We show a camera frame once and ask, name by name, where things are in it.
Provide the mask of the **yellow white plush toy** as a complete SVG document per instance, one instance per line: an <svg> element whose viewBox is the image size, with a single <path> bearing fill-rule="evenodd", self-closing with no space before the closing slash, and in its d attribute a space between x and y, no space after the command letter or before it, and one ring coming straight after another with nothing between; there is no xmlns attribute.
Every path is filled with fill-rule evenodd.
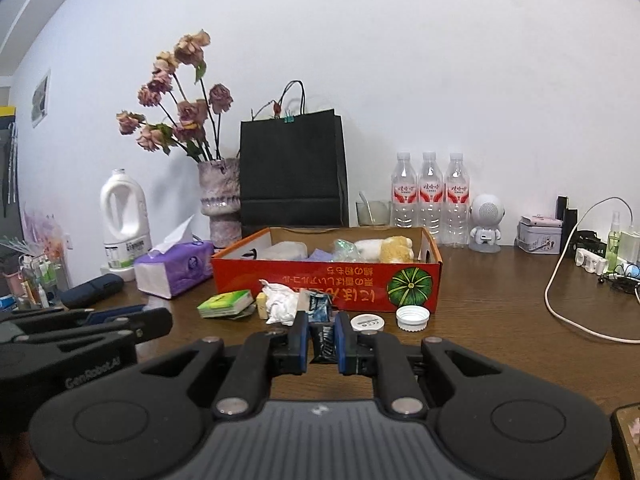
<svg viewBox="0 0 640 480"><path fill-rule="evenodd" d="M405 236L358 240L355 246L360 258L367 262L408 263L414 259L412 240Z"/></svg>

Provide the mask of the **clear plastic wrap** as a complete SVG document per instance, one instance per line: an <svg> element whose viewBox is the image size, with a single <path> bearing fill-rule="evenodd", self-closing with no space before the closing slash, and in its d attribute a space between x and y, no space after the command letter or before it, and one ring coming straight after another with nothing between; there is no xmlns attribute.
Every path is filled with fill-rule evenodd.
<svg viewBox="0 0 640 480"><path fill-rule="evenodd" d="M359 262L361 255L355 243L338 238L333 242L332 260L334 262Z"/></svg>

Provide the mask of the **translucent plastic box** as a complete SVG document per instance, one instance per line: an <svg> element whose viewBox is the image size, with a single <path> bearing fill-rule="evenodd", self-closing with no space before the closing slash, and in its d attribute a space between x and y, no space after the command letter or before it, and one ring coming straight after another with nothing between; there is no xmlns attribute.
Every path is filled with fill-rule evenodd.
<svg viewBox="0 0 640 480"><path fill-rule="evenodd" d="M258 259L267 261L302 261L307 258L306 244L292 240L284 240L258 252Z"/></svg>

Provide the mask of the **purple cloth pouch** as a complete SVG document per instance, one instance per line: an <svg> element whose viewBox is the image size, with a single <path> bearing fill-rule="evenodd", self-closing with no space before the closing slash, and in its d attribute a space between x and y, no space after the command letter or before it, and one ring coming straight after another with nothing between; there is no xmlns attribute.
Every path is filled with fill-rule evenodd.
<svg viewBox="0 0 640 480"><path fill-rule="evenodd" d="M307 258L308 261L313 262L332 262L333 255L330 252L325 252L321 249L315 249Z"/></svg>

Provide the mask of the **white ribbed cap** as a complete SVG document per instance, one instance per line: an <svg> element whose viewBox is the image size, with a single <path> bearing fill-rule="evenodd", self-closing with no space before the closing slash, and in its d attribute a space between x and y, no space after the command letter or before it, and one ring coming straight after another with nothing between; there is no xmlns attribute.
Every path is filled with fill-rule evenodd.
<svg viewBox="0 0 640 480"><path fill-rule="evenodd" d="M405 332L420 332L427 328L431 312L421 306L403 306L396 310L397 326Z"/></svg>

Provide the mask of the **navy glasses case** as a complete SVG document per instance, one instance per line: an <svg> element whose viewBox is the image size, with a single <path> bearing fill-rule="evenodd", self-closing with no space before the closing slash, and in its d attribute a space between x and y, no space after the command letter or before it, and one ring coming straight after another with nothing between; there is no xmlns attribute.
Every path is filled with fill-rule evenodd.
<svg viewBox="0 0 640 480"><path fill-rule="evenodd" d="M62 292L60 300L70 310L90 308L121 292L124 285L122 278L114 273L107 273Z"/></svg>

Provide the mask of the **purple tissue pack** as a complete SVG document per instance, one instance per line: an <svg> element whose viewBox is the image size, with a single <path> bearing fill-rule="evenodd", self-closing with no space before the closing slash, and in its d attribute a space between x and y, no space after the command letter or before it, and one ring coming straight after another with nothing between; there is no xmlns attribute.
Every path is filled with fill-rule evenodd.
<svg viewBox="0 0 640 480"><path fill-rule="evenodd" d="M134 260L137 288L145 294L172 299L213 276L214 245L192 232L193 217Z"/></svg>

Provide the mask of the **white detergent jug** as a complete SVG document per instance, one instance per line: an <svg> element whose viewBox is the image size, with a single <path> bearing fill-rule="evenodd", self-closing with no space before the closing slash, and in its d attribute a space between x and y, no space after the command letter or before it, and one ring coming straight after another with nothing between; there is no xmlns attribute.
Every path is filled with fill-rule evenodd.
<svg viewBox="0 0 640 480"><path fill-rule="evenodd" d="M132 282L134 262L152 247L142 187L123 169L114 169L101 188L100 211L106 263L103 273Z"/></svg>

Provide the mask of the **small tin box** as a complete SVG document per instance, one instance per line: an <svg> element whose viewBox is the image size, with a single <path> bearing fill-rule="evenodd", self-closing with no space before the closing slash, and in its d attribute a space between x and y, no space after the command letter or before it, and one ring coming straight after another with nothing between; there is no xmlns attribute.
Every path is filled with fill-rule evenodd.
<svg viewBox="0 0 640 480"><path fill-rule="evenodd" d="M528 254L557 255L560 252L562 224L559 219L538 214L521 216L514 245Z"/></svg>

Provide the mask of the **black paper bag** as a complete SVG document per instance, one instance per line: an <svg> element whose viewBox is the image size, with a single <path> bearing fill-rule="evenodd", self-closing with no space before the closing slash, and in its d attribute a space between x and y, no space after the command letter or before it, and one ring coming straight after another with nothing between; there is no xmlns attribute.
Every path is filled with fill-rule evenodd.
<svg viewBox="0 0 640 480"><path fill-rule="evenodd" d="M272 226L340 228L349 225L342 118L334 110L284 109L282 96L268 103L272 116L240 127L242 232Z"/></svg>

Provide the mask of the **dried rose bouquet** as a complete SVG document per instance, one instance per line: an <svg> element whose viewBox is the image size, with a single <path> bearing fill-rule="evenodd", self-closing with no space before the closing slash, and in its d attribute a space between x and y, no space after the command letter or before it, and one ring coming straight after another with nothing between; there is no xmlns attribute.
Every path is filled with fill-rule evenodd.
<svg viewBox="0 0 640 480"><path fill-rule="evenodd" d="M121 136L133 136L143 151L183 151L194 162L221 160L222 115L233 96L221 82L207 87L205 49L212 38L205 30L181 36L170 50L154 58L149 80L137 92L138 104L163 115L158 122L133 110L116 114Z"/></svg>

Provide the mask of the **white power strip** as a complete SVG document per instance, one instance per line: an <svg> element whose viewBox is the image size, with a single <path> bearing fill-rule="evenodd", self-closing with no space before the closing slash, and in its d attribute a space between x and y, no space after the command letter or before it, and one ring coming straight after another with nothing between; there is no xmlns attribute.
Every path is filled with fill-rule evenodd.
<svg viewBox="0 0 640 480"><path fill-rule="evenodd" d="M574 257L574 263L578 268L584 269L590 274L601 276L608 270L608 260L590 252L586 248L577 248Z"/></svg>

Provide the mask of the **black rectangular box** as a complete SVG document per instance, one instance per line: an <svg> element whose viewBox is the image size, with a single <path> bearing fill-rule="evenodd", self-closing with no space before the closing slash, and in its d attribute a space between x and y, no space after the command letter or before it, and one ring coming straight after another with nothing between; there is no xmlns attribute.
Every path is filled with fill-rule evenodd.
<svg viewBox="0 0 640 480"><path fill-rule="evenodd" d="M570 238L570 232L576 226L577 217L578 210L568 206L568 197L559 195L555 203L555 218L561 221L560 252L563 251Z"/></svg>

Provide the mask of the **smartphone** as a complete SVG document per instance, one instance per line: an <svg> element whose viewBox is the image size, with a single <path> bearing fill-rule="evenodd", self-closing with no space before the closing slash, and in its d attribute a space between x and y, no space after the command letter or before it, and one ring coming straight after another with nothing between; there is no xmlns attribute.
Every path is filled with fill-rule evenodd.
<svg viewBox="0 0 640 480"><path fill-rule="evenodd" d="M620 478L640 480L640 405L616 408L611 415L612 449Z"/></svg>

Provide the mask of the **green spray bottle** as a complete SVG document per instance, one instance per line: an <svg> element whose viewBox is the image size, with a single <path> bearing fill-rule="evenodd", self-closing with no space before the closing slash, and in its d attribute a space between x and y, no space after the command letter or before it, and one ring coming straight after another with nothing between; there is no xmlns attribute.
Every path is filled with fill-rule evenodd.
<svg viewBox="0 0 640 480"><path fill-rule="evenodd" d="M618 248L620 248L620 213L612 213L610 230L608 231L608 241L606 242L605 259L608 262L608 273L615 271L617 266Z"/></svg>

